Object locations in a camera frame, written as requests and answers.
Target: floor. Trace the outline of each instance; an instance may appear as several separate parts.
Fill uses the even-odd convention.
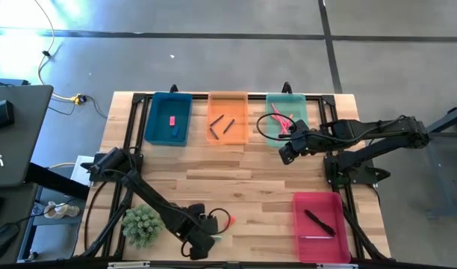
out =
[[[457,0],[40,3],[61,30],[44,82],[61,95],[91,95],[105,113],[115,90],[177,84],[186,91],[278,92],[284,81],[298,93],[355,94],[363,121],[405,114],[429,125],[457,106]],[[0,1],[0,78],[39,83],[48,28],[34,2]],[[104,126],[91,105],[71,116],[49,111],[33,161],[47,166],[93,155]],[[457,191],[457,140],[433,144]],[[426,151],[400,149],[375,165],[392,172],[379,185],[392,256],[457,267],[457,217],[426,219],[426,210],[444,203]],[[40,240],[35,244],[42,247]]]

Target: small potted plant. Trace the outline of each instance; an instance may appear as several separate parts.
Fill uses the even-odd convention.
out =
[[[161,233],[164,223],[154,211],[147,205],[139,205],[136,208],[125,211],[122,220],[124,230],[122,233],[129,239],[129,244],[137,249],[147,248]]]

